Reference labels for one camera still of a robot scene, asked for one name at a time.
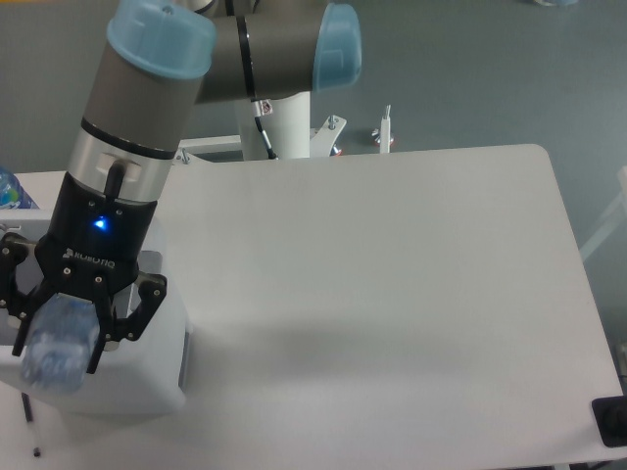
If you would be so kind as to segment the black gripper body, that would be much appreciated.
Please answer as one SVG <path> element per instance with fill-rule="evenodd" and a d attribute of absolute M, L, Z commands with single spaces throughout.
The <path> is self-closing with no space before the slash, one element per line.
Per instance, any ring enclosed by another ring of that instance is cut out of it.
<path fill-rule="evenodd" d="M 86 301 L 95 287 L 113 296 L 133 283 L 157 203 L 109 198 L 65 173 L 35 257 L 55 293 Z"/>

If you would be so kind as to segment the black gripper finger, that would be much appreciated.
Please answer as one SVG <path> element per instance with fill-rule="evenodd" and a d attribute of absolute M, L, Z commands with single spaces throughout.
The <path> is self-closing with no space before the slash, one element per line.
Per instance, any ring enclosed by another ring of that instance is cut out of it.
<path fill-rule="evenodd" d="M 35 314 L 59 291 L 59 281 L 53 273 L 55 263 L 53 238 L 46 234 L 37 243 L 17 233 L 8 232 L 1 239 L 1 305 L 11 318 L 19 321 L 12 355 L 21 355 Z M 42 272 L 41 281 L 27 294 L 17 280 L 18 266 L 35 257 Z"/>
<path fill-rule="evenodd" d="M 168 280 L 162 274 L 140 271 L 134 285 L 137 287 L 140 302 L 127 317 L 118 318 L 112 304 L 114 295 L 108 291 L 105 275 L 95 276 L 92 301 L 99 323 L 99 333 L 86 368 L 87 374 L 94 374 L 97 371 L 108 343 L 139 340 L 168 293 Z"/>

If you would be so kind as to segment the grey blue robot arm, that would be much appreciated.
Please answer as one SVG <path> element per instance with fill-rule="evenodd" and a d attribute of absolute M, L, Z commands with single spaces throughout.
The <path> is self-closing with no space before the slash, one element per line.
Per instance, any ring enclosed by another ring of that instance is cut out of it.
<path fill-rule="evenodd" d="M 218 18 L 209 9 L 120 2 L 47 231 L 36 241 L 1 239 L 12 355 L 58 297 L 81 308 L 86 373 L 109 344 L 141 338 L 168 281 L 143 272 L 138 258 L 195 104 L 257 104 L 350 86 L 361 73 L 361 26 L 349 5 L 228 3 Z"/>

